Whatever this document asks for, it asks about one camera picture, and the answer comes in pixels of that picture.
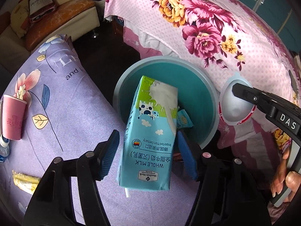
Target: blue leaf print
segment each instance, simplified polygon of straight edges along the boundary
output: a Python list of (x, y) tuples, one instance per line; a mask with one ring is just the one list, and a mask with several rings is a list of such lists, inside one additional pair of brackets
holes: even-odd
[(44, 109), (46, 109), (48, 102), (49, 102), (49, 98), (50, 98), (50, 90), (49, 87), (47, 87), (44, 84), (44, 88), (43, 88), (43, 93), (42, 93), (42, 106)]

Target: banana peel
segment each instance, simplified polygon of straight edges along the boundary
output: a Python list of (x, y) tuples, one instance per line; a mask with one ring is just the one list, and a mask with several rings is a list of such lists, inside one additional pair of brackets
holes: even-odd
[(12, 170), (14, 184), (18, 186), (21, 190), (33, 195), (36, 190), (41, 178), (24, 175), (22, 173), (16, 173)]

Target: pink paper cup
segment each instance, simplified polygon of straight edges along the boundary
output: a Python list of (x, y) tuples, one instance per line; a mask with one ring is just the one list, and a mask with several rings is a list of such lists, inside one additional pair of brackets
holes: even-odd
[(3, 95), (2, 131), (3, 137), (21, 139), (21, 129), (27, 102), (13, 96)]

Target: purple bedsheet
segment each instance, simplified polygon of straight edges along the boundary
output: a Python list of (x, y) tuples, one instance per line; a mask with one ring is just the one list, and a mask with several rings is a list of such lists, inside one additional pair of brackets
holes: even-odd
[[(50, 38), (24, 63), (5, 91), (22, 95), (30, 107), (22, 139), (10, 142), (10, 156), (0, 164), (4, 204), (21, 222), (24, 213), (19, 208), (26, 208), (31, 199), (14, 185), (12, 169), (42, 177), (53, 158), (78, 158), (117, 129), (120, 146), (108, 176), (97, 184), (111, 225), (184, 225), (197, 184), (184, 182), (179, 178), (181, 172), (178, 176), (172, 174), (170, 191), (132, 191), (131, 198), (126, 198), (124, 189), (117, 185), (125, 125), (85, 72), (70, 41), (66, 41), (64, 35)], [(72, 179), (72, 189), (77, 221), (84, 223), (76, 178)]]

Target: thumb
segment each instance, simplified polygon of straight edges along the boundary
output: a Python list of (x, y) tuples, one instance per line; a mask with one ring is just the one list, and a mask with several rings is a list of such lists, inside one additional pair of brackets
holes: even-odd
[(286, 176), (285, 183), (288, 188), (290, 188), (294, 193), (296, 193), (301, 184), (301, 175), (296, 173), (295, 171), (291, 171)]

